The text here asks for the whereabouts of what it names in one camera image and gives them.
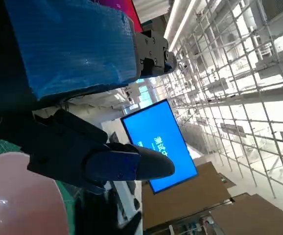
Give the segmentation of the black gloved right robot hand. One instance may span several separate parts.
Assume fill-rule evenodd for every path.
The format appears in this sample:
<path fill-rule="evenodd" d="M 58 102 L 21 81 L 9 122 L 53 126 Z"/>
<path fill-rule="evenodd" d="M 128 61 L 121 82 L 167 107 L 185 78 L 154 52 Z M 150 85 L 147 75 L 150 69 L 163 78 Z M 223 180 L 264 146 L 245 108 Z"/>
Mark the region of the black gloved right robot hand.
<path fill-rule="evenodd" d="M 117 193 L 113 189 L 100 195 L 83 191 L 74 204 L 76 235 L 134 235 L 141 219 L 138 211 L 119 225 Z"/>

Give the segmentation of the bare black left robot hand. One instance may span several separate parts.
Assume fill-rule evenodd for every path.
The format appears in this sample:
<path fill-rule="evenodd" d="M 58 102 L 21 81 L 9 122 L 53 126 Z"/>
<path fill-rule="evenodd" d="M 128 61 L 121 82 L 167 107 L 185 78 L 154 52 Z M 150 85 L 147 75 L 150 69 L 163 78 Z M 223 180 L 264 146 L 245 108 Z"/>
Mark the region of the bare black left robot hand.
<path fill-rule="evenodd" d="M 91 0 L 0 0 L 0 140 L 29 155 L 27 169 L 94 194 L 107 181 L 174 174 L 164 154 L 108 143 L 107 134 L 60 109 L 71 98 L 166 75 L 176 58 L 167 40 L 136 32 L 122 11 Z"/>

